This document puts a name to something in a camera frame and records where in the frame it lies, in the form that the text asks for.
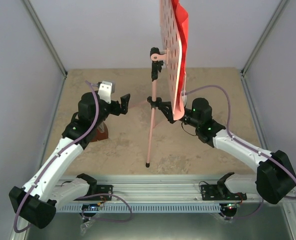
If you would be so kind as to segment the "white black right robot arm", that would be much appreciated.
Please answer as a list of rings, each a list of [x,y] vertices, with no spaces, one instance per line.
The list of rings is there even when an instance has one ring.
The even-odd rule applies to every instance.
[[[220,199],[258,194],[275,205],[296,187],[296,176],[286,153],[256,147],[230,133],[213,119],[212,107],[205,98],[194,99],[180,121],[193,127],[201,142],[232,155],[254,171],[253,175],[229,172],[221,177],[215,185]]]

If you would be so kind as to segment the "clear plastic metronome cover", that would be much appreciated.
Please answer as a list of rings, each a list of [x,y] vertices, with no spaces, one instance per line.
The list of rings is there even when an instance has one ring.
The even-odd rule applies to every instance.
[[[98,125],[97,130],[100,133],[104,133],[106,131],[106,124],[104,122],[102,122],[101,124]]]

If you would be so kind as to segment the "pink music stand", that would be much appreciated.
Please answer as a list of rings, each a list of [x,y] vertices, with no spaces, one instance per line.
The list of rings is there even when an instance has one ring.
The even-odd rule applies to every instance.
[[[171,0],[159,2],[159,21],[161,28],[162,48],[153,47],[150,50],[152,96],[147,98],[151,106],[151,120],[148,140],[147,158],[145,167],[150,167],[152,135],[155,126],[155,113],[158,103],[162,101],[157,97],[157,80],[162,68],[167,70],[170,101],[174,121],[181,119],[185,113],[181,92],[185,91],[186,72],[181,76],[182,44],[177,27],[175,13]]]

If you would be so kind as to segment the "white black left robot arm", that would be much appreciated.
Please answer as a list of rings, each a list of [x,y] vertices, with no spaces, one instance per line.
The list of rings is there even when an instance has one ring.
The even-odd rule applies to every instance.
[[[24,184],[9,193],[16,217],[27,220],[39,229],[45,228],[57,210],[74,200],[105,201],[113,198],[112,189],[101,190],[97,180],[82,173],[62,187],[56,184],[68,166],[85,150],[97,135],[97,128],[109,115],[128,112],[130,95],[107,103],[98,92],[87,92],[78,103],[53,153],[39,171]]]

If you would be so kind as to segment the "brown wooden metronome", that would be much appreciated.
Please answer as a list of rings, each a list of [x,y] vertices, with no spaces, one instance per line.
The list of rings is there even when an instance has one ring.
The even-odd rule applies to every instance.
[[[108,139],[109,137],[109,132],[108,132],[108,128],[107,128],[107,125],[106,125],[106,131],[104,133],[100,133],[97,129],[96,129],[96,133],[93,137],[93,139],[91,140],[91,142],[98,142],[98,141],[103,141],[103,140],[106,140]]]

